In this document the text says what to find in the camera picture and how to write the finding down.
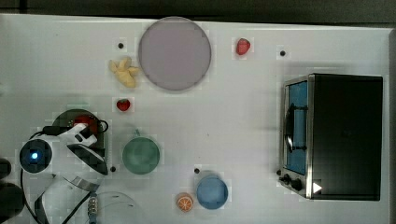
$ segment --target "blue light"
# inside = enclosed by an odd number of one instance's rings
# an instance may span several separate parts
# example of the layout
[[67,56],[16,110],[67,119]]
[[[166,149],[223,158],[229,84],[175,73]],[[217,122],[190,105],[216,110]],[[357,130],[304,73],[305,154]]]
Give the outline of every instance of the blue light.
[[35,160],[35,159],[37,159],[37,157],[38,157],[38,154],[35,152],[35,153],[33,153],[33,154],[32,154],[32,156],[31,156],[31,157],[32,157],[32,159],[33,159],[33,160]]

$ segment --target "oven knob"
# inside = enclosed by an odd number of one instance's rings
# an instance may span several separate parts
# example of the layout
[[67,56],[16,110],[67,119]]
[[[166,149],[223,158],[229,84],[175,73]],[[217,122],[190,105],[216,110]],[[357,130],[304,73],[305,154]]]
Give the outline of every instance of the oven knob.
[[303,185],[301,184],[300,179],[291,180],[290,185],[292,188],[294,188],[297,191],[300,191],[303,188]]
[[291,181],[291,178],[288,174],[283,175],[283,177],[279,178],[280,181],[283,181],[286,185],[288,185]]

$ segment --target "white table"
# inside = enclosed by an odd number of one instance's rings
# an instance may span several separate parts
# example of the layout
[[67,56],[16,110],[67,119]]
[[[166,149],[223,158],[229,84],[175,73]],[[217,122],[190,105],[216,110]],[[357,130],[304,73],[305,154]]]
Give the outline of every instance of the white table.
[[[127,90],[108,61],[131,56],[136,62],[139,38],[153,22],[0,15],[0,82],[6,89],[0,152],[15,163],[7,181],[19,183],[22,142],[66,109],[86,108],[111,125],[108,164],[117,171],[99,192],[129,195],[151,223],[389,223],[390,29],[198,22],[213,49],[198,87],[163,91],[140,74],[136,89]],[[242,58],[233,52],[240,37],[252,43]],[[120,41],[125,49],[117,49]],[[380,202],[307,201],[277,184],[281,85],[312,72],[384,77]],[[119,97],[134,97],[134,113],[116,110]],[[149,175],[129,173],[120,160],[134,128],[162,148],[160,165]],[[208,211],[198,202],[188,214],[176,208],[177,194],[194,193],[194,167],[224,178],[231,197],[223,208]],[[34,223],[25,208],[8,223],[29,219]]]

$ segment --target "blue bowl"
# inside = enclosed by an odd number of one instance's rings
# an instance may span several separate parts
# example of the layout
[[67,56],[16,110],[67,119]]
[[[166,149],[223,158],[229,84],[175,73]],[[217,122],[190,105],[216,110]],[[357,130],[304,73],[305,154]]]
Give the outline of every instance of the blue bowl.
[[218,209],[227,202],[227,185],[215,175],[204,177],[198,184],[197,198],[204,208]]

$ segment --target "orange fruit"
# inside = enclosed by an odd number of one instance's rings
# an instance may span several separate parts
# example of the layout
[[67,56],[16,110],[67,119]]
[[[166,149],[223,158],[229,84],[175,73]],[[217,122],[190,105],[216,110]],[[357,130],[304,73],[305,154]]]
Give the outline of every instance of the orange fruit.
[[192,209],[193,200],[190,194],[181,193],[177,198],[177,206],[183,212],[189,212]]

